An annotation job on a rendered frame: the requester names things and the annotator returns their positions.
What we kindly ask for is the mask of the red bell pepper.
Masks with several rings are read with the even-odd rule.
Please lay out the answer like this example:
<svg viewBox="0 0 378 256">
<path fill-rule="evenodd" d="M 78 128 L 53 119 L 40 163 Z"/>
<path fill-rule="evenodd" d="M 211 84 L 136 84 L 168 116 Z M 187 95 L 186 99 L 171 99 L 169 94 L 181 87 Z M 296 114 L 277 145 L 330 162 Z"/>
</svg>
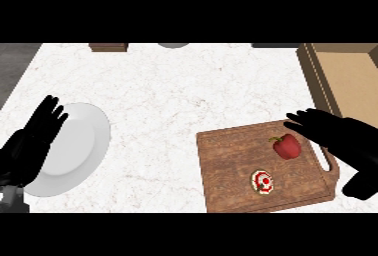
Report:
<svg viewBox="0 0 378 256">
<path fill-rule="evenodd" d="M 285 160 L 293 159 L 299 156 L 301 145 L 291 134 L 285 134 L 280 137 L 271 137 L 268 141 L 273 143 L 274 152 Z"/>
</svg>

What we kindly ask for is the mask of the red and white can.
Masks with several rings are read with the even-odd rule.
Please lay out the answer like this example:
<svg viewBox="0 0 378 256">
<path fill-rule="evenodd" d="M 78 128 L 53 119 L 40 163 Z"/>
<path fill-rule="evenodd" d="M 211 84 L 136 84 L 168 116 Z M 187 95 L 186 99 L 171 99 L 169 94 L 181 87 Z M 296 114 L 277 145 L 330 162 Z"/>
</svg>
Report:
<svg viewBox="0 0 378 256">
<path fill-rule="evenodd" d="M 251 186 L 260 195 L 268 195 L 274 189 L 273 178 L 265 170 L 257 170 L 251 174 Z"/>
</svg>

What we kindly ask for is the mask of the brown wooden block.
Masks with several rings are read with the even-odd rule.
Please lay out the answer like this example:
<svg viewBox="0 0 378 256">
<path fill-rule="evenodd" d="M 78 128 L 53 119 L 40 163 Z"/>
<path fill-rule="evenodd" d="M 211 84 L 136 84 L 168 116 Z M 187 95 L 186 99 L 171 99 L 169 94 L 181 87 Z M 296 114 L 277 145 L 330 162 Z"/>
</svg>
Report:
<svg viewBox="0 0 378 256">
<path fill-rule="evenodd" d="M 90 43 L 88 47 L 93 52 L 125 52 L 127 43 Z"/>
</svg>

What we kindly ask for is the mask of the dark grey flat object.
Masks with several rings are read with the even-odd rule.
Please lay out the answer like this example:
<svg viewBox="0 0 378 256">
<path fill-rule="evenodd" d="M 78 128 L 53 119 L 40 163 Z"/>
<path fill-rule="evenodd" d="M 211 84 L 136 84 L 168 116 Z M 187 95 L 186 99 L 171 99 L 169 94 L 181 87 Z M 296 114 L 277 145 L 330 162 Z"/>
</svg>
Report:
<svg viewBox="0 0 378 256">
<path fill-rule="evenodd" d="M 252 43 L 252 48 L 298 48 L 301 43 Z"/>
</svg>

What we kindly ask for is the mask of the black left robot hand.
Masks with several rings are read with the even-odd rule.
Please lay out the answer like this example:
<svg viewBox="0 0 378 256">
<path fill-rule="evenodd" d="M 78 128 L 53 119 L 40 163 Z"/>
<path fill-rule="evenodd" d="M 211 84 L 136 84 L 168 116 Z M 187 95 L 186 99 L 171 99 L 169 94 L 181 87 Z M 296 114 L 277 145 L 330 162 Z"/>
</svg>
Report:
<svg viewBox="0 0 378 256">
<path fill-rule="evenodd" d="M 37 178 L 50 144 L 57 136 L 68 114 L 47 95 L 26 125 L 11 134 L 0 148 L 0 186 L 25 187 Z"/>
</svg>

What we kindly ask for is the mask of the cardboard box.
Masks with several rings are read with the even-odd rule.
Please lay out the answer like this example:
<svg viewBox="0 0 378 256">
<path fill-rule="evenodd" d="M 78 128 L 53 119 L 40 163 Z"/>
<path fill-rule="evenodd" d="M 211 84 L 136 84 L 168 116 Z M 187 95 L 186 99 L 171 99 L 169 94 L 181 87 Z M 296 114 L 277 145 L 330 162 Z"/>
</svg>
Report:
<svg viewBox="0 0 378 256">
<path fill-rule="evenodd" d="M 296 56 L 314 107 L 378 128 L 378 43 L 302 43 Z"/>
</svg>

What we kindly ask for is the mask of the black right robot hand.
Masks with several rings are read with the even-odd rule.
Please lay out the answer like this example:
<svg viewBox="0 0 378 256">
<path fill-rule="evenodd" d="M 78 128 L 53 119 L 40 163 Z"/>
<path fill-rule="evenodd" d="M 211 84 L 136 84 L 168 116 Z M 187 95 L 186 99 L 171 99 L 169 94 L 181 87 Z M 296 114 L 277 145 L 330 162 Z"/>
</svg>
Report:
<svg viewBox="0 0 378 256">
<path fill-rule="evenodd" d="M 350 166 L 357 173 L 342 194 L 367 200 L 378 193 L 378 128 L 353 118 L 308 108 L 288 113 L 283 126 L 301 134 Z"/>
</svg>

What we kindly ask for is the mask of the white plate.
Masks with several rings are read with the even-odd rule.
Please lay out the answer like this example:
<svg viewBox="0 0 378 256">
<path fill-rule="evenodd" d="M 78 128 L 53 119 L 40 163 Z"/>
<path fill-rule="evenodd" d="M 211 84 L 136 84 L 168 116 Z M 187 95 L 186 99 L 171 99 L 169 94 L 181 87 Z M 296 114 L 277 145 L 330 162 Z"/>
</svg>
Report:
<svg viewBox="0 0 378 256">
<path fill-rule="evenodd" d="M 88 103 L 63 106 L 69 117 L 51 143 L 44 165 L 23 191 L 51 197 L 73 189 L 96 171 L 110 142 L 110 125 L 102 109 Z"/>
</svg>

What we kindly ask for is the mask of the brown wooden cutting board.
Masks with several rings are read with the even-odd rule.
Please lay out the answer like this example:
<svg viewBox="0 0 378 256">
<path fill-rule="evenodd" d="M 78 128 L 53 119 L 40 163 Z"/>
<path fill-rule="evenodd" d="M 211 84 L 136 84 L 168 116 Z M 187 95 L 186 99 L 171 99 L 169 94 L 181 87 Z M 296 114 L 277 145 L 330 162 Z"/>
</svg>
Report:
<svg viewBox="0 0 378 256">
<path fill-rule="evenodd" d="M 205 205 L 209 212 L 273 212 L 335 198 L 339 168 L 326 154 L 320 166 L 310 141 L 295 136 L 301 154 L 285 160 L 273 150 L 271 137 L 296 135 L 282 121 L 265 122 L 196 134 Z M 251 186 L 251 174 L 265 170 L 274 189 L 260 195 Z"/>
</svg>

